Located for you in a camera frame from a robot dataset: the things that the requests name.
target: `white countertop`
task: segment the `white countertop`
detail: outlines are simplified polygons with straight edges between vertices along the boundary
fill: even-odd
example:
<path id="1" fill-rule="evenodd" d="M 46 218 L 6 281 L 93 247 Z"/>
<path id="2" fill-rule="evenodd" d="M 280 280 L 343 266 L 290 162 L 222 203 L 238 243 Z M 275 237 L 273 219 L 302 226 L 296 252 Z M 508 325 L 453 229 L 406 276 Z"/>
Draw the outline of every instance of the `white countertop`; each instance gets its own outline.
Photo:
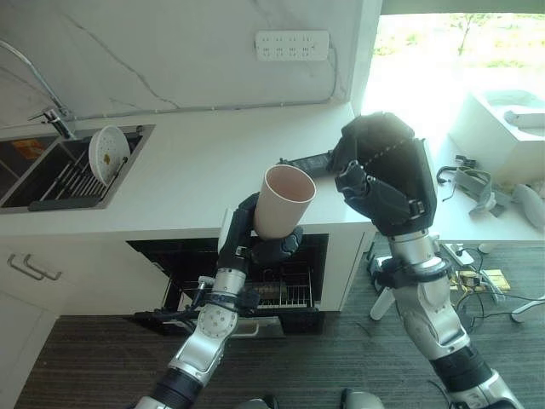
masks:
<path id="1" fill-rule="evenodd" d="M 341 127 L 352 118 L 349 104 L 329 104 L 82 122 L 79 129 L 107 124 L 156 127 L 106 209 L 0 215 L 0 237 L 216 236 L 226 207 L 236 208 L 259 191 L 269 166 L 280 157 L 301 158 L 332 149 Z M 44 130 L 50 132 L 49 127 L 34 126 L 17 133 Z M 317 188 L 316 199 L 301 220 L 309 233 L 325 233 L 331 224 L 370 223 L 344 204 L 332 179 L 318 181 Z"/>
<path id="2" fill-rule="evenodd" d="M 460 154 L 458 146 L 445 137 L 442 141 L 432 141 L 430 152 L 433 157 L 434 173 L 442 166 L 456 166 L 454 160 Z M 444 178 L 449 179 L 454 174 L 445 172 Z M 461 190 L 457 189 L 451 199 L 443 201 L 452 195 L 452 182 L 438 186 L 437 211 L 430 231 L 439 234 L 439 240 L 451 243 L 535 243 L 545 244 L 543 230 L 535 228 L 526 219 L 522 206 L 512 203 L 499 217 L 485 212 L 470 216 L 469 211 L 476 202 Z"/>

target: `cup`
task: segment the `cup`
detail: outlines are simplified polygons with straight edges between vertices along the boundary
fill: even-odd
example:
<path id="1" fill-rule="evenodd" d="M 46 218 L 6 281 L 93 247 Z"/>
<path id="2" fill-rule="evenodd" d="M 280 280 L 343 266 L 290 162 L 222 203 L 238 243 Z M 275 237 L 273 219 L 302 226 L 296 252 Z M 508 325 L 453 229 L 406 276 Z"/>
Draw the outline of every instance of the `cup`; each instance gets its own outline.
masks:
<path id="1" fill-rule="evenodd" d="M 277 164 L 265 172 L 254 214 L 254 230 L 264 240 L 289 235 L 316 195 L 316 185 L 302 170 Z"/>

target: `plate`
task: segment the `plate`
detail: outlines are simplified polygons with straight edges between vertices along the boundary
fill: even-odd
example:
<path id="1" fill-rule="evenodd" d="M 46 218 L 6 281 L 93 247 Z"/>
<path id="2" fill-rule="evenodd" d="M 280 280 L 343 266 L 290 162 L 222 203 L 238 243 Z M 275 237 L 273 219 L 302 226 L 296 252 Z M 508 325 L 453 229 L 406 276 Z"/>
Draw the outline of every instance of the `plate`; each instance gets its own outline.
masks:
<path id="1" fill-rule="evenodd" d="M 93 175 L 108 186 L 123 162 L 130 156 L 129 143 L 117 126 L 106 126 L 96 132 L 89 145 L 89 166 Z"/>

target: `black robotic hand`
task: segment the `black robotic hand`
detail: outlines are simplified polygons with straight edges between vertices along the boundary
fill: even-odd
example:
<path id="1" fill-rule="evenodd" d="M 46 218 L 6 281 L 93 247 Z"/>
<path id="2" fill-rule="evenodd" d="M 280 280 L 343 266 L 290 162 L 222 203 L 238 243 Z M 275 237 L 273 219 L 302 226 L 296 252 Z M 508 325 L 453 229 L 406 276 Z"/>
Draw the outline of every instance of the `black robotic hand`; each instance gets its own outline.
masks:
<path id="1" fill-rule="evenodd" d="M 424 141 L 389 112 L 357 117 L 341 132 L 328 170 L 347 204 L 387 236 L 429 228 L 437 200 Z"/>
<path id="2" fill-rule="evenodd" d="M 303 229 L 296 226 L 293 232 L 282 239 L 259 241 L 251 246 L 255 206 L 259 193 L 243 200 L 234 212 L 227 239 L 221 248 L 218 268 L 236 268 L 248 272 L 250 263 L 266 266 L 290 258 L 299 248 Z"/>

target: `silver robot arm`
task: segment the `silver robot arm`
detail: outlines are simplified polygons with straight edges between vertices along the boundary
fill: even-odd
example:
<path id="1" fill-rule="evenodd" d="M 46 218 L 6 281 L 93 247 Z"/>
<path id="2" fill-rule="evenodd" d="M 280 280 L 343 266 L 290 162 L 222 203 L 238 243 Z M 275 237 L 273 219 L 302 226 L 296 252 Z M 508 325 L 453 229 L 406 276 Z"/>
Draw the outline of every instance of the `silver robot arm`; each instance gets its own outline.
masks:
<path id="1" fill-rule="evenodd" d="M 192 407 L 221 362 L 226 341 L 237 328 L 238 311 L 257 307 L 259 297 L 256 293 L 252 297 L 249 292 L 244 293 L 250 264 L 281 262 L 299 247 L 302 229 L 296 227 L 283 239 L 262 241 L 250 248 L 257 199 L 258 193 L 255 193 L 233 213 L 227 213 L 229 216 L 223 222 L 220 235 L 216 275 L 214 279 L 208 279 L 213 280 L 212 292 L 199 312 L 195 331 L 172 358 L 153 391 L 141 398 L 135 409 Z M 205 281 L 199 279 L 200 290 L 204 289 Z M 262 400 L 255 400 L 253 406 L 248 407 L 269 406 Z"/>
<path id="2" fill-rule="evenodd" d="M 450 264 L 435 256 L 427 232 L 437 202 L 424 141 L 391 113 L 358 117 L 342 129 L 329 169 L 346 203 L 388 237 L 392 258 L 382 264 L 379 283 L 393 289 L 404 328 L 453 407 L 523 409 L 450 304 Z"/>

